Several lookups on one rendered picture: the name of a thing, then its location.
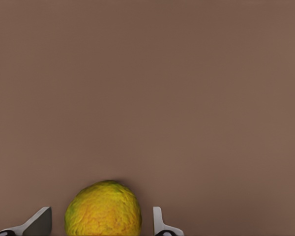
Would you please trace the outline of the yellow-orange textured orange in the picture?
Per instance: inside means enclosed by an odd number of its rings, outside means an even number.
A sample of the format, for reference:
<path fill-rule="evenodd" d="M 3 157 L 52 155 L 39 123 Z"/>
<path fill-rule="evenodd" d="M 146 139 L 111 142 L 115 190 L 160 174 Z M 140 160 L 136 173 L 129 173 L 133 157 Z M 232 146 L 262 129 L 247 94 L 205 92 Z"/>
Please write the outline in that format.
<path fill-rule="evenodd" d="M 68 236 L 140 236 L 141 229 L 141 207 L 136 195 L 114 180 L 81 190 L 64 215 Z"/>

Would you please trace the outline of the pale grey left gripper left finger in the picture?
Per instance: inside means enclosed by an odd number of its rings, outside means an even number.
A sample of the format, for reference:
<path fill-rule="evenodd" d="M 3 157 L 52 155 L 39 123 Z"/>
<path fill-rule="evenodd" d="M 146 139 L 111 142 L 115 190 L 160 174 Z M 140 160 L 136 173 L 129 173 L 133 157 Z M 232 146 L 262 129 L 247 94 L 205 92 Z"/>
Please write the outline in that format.
<path fill-rule="evenodd" d="M 50 236 L 52 231 L 52 208 L 45 206 L 24 224 L 3 229 L 0 236 Z"/>

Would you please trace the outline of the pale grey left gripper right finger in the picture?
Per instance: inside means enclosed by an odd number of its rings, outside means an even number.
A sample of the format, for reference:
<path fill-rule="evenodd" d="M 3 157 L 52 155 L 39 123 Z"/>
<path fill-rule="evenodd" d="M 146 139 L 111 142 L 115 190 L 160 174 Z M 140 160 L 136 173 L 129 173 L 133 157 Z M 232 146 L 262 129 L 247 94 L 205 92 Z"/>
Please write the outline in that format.
<path fill-rule="evenodd" d="M 159 206 L 153 207 L 153 230 L 154 236 L 184 236 L 181 229 L 164 223 L 162 209 Z"/>

